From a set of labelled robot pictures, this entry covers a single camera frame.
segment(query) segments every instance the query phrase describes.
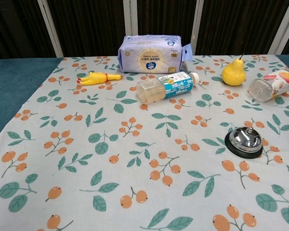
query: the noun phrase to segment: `table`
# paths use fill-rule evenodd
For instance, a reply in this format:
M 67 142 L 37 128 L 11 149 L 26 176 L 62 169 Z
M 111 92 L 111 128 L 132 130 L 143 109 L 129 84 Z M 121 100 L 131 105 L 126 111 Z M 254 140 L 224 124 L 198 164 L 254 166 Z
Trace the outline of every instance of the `table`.
M 117 58 L 64 58 L 0 133 L 0 231 L 289 230 L 289 91 L 246 93 L 286 67 L 244 57 L 242 86 L 221 82 L 236 56 L 194 56 L 182 67 L 200 84 L 149 105 L 135 85 L 162 74 L 80 87 L 89 71 L 119 72 Z M 226 148 L 244 125 L 265 139 L 261 158 Z

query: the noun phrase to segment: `bottle label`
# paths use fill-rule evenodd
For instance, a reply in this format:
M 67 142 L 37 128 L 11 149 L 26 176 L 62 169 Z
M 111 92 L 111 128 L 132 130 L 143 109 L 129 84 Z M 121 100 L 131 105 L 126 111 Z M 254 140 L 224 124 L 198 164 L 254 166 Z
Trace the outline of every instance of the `bottle label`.
M 289 71 L 287 70 L 272 72 L 263 79 L 272 85 L 270 99 L 289 90 Z
M 164 84 L 166 90 L 165 98 L 191 91 L 193 88 L 193 81 L 185 72 L 173 73 L 158 79 Z

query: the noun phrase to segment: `juice bottle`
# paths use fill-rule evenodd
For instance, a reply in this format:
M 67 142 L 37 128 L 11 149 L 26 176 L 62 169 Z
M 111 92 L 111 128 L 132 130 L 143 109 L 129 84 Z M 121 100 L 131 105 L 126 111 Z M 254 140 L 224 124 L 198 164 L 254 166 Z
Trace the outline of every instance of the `juice bottle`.
M 138 97 L 142 103 L 152 103 L 191 91 L 199 83 L 197 73 L 173 73 L 138 82 L 136 85 Z
M 289 70 L 278 70 L 253 80 L 247 92 L 254 99 L 264 102 L 288 90 Z

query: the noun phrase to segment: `bell base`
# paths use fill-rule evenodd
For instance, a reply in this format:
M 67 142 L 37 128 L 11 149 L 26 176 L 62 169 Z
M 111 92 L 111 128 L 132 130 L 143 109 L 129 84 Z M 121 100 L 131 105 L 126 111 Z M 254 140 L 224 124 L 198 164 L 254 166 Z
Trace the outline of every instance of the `bell base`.
M 233 144 L 230 142 L 230 133 L 229 132 L 226 136 L 225 136 L 225 144 L 227 146 L 227 148 L 235 155 L 245 158 L 245 159 L 255 159 L 257 157 L 259 157 L 262 154 L 263 151 L 263 147 L 261 147 L 261 149 L 259 151 L 256 151 L 254 153 L 246 153 L 244 151 L 241 151 L 239 149 L 237 149 L 235 146 L 233 146 Z

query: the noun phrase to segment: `white bottle cap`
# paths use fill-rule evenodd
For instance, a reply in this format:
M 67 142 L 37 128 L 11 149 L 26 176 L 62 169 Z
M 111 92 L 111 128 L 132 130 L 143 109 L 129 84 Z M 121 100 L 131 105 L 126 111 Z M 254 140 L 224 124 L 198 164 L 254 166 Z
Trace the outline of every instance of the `white bottle cap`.
M 195 78 L 194 86 L 200 83 L 199 75 L 196 72 L 191 72 L 190 74 Z

